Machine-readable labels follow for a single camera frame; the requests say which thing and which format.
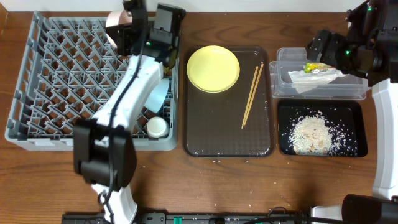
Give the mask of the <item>green snack wrapper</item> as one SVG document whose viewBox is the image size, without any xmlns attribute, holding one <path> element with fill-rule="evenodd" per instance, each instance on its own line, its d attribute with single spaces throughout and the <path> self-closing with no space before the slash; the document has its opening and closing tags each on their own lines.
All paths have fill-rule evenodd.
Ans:
<svg viewBox="0 0 398 224">
<path fill-rule="evenodd" d="M 306 63 L 304 66 L 305 73 L 325 73 L 336 70 L 335 67 L 324 63 Z"/>
</svg>

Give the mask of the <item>white paper napkin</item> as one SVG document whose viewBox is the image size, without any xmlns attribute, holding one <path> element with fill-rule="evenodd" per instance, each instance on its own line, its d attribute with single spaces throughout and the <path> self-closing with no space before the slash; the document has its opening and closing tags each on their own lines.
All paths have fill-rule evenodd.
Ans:
<svg viewBox="0 0 398 224">
<path fill-rule="evenodd" d="M 346 76 L 346 74 L 343 74 L 337 69 L 325 73 L 305 73 L 301 70 L 291 71 L 288 72 L 288 74 L 292 81 L 292 87 L 295 88 L 299 94 L 315 89 L 320 85 L 326 85 L 337 78 Z"/>
</svg>

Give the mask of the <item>yellow plate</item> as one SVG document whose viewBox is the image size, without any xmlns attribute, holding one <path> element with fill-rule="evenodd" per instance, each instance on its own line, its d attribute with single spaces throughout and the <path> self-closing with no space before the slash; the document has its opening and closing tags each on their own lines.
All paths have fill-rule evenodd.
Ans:
<svg viewBox="0 0 398 224">
<path fill-rule="evenodd" d="M 196 50 L 187 62 L 187 76 L 191 84 L 207 93 L 220 93 L 238 80 L 240 64 L 232 51 L 209 45 Z"/>
</svg>

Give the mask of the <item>light blue bowl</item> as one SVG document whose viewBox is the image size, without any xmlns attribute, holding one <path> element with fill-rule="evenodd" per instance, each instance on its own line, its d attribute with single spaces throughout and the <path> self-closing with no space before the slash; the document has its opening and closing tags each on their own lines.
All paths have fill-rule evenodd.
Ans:
<svg viewBox="0 0 398 224">
<path fill-rule="evenodd" d="M 166 99 L 169 91 L 170 80 L 163 78 L 160 83 L 152 90 L 144 106 L 152 111 L 158 113 Z"/>
</svg>

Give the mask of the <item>white cup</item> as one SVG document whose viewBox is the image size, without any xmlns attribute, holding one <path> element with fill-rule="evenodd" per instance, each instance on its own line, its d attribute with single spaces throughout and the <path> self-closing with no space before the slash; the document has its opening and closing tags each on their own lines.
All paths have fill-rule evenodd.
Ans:
<svg viewBox="0 0 398 224">
<path fill-rule="evenodd" d="M 164 138 L 169 134 L 169 124 L 161 117 L 153 117 L 147 122 L 147 134 L 150 138 Z"/>
</svg>

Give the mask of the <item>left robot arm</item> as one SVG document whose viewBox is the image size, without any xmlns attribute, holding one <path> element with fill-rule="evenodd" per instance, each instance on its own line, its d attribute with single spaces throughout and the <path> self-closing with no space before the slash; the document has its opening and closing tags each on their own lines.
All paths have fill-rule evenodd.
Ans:
<svg viewBox="0 0 398 224">
<path fill-rule="evenodd" d="M 127 70 L 110 99 L 73 126 L 74 171 L 97 192 L 104 207 L 100 223 L 135 220 L 129 186 L 137 167 L 132 133 L 150 94 L 176 64 L 185 15 L 181 7 L 160 3 L 149 22 L 144 1 L 123 1 L 123 9 L 107 17 L 107 39 L 118 55 L 129 57 Z"/>
</svg>

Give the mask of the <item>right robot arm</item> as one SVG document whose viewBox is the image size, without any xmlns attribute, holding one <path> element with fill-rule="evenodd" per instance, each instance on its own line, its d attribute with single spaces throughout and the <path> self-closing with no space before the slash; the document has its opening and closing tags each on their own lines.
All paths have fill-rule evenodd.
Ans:
<svg viewBox="0 0 398 224">
<path fill-rule="evenodd" d="M 349 194 L 342 223 L 397 223 L 397 1 L 365 0 L 348 10 L 346 35 L 320 30 L 307 59 L 365 78 L 377 115 L 377 169 L 372 194 Z"/>
</svg>

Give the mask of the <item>black waste tray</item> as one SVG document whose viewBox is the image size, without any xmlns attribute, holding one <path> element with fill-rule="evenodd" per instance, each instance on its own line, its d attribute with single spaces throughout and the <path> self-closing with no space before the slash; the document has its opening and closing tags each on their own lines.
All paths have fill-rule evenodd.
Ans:
<svg viewBox="0 0 398 224">
<path fill-rule="evenodd" d="M 280 100 L 280 150 L 291 156 L 364 157 L 368 144 L 361 106 L 352 100 Z"/>
</svg>

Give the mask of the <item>clear plastic bin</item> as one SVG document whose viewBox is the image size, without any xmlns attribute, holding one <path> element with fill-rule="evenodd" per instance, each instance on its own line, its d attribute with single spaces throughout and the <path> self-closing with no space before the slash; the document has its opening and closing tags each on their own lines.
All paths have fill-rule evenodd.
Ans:
<svg viewBox="0 0 398 224">
<path fill-rule="evenodd" d="M 304 48 L 280 48 L 277 60 L 269 64 L 271 92 L 274 98 L 307 98 L 323 100 L 363 100 L 370 89 L 368 81 L 345 75 L 334 68 L 326 72 L 305 72 L 307 60 Z"/>
</svg>

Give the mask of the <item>wooden chopstick right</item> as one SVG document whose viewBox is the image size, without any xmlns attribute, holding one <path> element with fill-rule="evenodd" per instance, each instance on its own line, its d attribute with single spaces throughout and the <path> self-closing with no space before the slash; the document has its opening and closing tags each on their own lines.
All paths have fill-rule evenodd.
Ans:
<svg viewBox="0 0 398 224">
<path fill-rule="evenodd" d="M 261 63 L 261 65 L 260 65 L 260 67 L 259 67 L 259 69 L 257 71 L 257 77 L 256 77 L 256 81 L 255 81 L 255 84 L 254 84 L 254 89 L 253 89 L 253 92 L 252 92 L 251 100 L 250 100 L 250 103 L 249 103 L 249 110 L 248 110 L 248 115 L 247 115 L 247 118 L 246 118 L 246 123 L 247 123 L 247 120 L 248 120 L 248 117 L 249 117 L 249 114 L 250 114 L 250 111 L 251 111 L 251 107 L 252 107 L 252 104 L 253 104 L 253 101 L 254 101 L 254 97 L 255 97 L 255 94 L 256 94 L 257 86 L 259 84 L 259 80 L 261 78 L 263 67 L 264 67 L 264 64 Z"/>
</svg>

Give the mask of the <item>wooden chopstick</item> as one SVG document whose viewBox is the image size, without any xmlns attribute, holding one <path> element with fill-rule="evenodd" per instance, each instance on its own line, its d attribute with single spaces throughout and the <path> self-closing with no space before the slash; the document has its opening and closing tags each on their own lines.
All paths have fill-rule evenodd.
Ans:
<svg viewBox="0 0 398 224">
<path fill-rule="evenodd" d="M 249 95 L 248 95 L 248 100 L 247 100 L 247 103 L 246 103 L 246 108 L 245 108 L 245 112 L 244 112 L 244 117 L 243 117 L 243 122 L 242 122 L 242 125 L 241 125 L 241 129 L 243 129 L 243 127 L 245 126 L 245 123 L 246 123 L 246 118 L 247 118 L 248 110 L 249 110 L 249 103 L 250 103 L 252 92 L 253 92 L 253 89 L 254 89 L 254 84 L 255 84 L 255 81 L 256 81 L 258 69 L 259 69 L 259 67 L 256 66 L 256 69 L 254 71 L 254 75 L 253 75 L 253 78 L 252 78 L 252 83 L 251 83 L 251 87 L 250 87 L 250 91 L 249 91 Z"/>
<path fill-rule="evenodd" d="M 247 120 L 248 120 L 248 117 L 249 117 L 249 114 L 250 114 L 250 111 L 251 111 L 251 107 L 252 107 L 252 104 L 253 104 L 253 101 L 254 101 L 254 97 L 255 97 L 255 94 L 256 94 L 257 86 L 259 84 L 259 80 L 261 78 L 263 67 L 264 67 L 264 64 L 261 63 L 261 65 L 260 65 L 260 67 L 259 67 L 259 69 L 257 71 L 257 77 L 256 77 L 256 81 L 255 81 L 255 84 L 254 84 L 254 89 L 253 89 L 253 92 L 252 92 L 251 100 L 250 100 L 250 103 L 249 103 L 249 110 L 248 110 L 248 115 L 247 115 L 247 118 L 246 118 L 246 123 L 247 123 Z"/>
</svg>

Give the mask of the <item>spilled rice pile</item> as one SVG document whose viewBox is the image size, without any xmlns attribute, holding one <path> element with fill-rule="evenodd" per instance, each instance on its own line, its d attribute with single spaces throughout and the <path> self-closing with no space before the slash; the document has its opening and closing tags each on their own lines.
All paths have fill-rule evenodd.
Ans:
<svg viewBox="0 0 398 224">
<path fill-rule="evenodd" d="M 280 132 L 281 149 L 300 156 L 358 156 L 352 119 L 341 118 L 343 108 L 288 107 Z"/>
</svg>

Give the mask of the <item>grey plastic dish rack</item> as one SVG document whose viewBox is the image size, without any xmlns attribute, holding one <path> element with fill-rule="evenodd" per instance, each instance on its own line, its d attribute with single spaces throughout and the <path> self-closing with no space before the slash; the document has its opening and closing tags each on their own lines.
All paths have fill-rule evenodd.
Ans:
<svg viewBox="0 0 398 224">
<path fill-rule="evenodd" d="M 108 42 L 103 17 L 51 17 L 36 12 L 5 130 L 7 141 L 28 151 L 71 151 L 73 126 L 90 119 L 110 99 L 128 66 Z M 138 151 L 177 145 L 178 58 L 165 73 L 169 91 L 158 113 L 144 107 L 132 133 Z M 150 138 L 147 122 L 169 124 L 164 138 Z"/>
</svg>

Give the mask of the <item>dark brown serving tray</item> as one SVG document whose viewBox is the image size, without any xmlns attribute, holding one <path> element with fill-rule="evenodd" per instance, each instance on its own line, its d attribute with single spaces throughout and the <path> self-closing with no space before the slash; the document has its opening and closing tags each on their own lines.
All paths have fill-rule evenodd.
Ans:
<svg viewBox="0 0 398 224">
<path fill-rule="evenodd" d="M 259 46 L 230 47 L 230 51 L 241 67 L 230 89 L 206 93 L 184 81 L 182 146 L 193 157 L 267 157 L 275 149 L 268 54 Z M 241 129 L 254 71 L 261 63 L 261 78 Z"/>
</svg>

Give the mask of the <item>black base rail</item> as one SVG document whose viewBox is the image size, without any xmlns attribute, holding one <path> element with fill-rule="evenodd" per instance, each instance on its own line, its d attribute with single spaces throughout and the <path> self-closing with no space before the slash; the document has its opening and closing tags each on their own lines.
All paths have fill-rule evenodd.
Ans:
<svg viewBox="0 0 398 224">
<path fill-rule="evenodd" d="M 167 215 L 164 213 L 145 213 L 137 215 L 133 223 L 142 224 L 239 224 L 246 223 L 260 218 L 282 218 L 293 217 L 287 214 L 273 214 L 266 216 L 248 216 L 248 215 Z M 103 213 L 83 214 L 66 213 L 62 215 L 61 224 L 97 224 L 109 223 L 104 218 Z"/>
</svg>

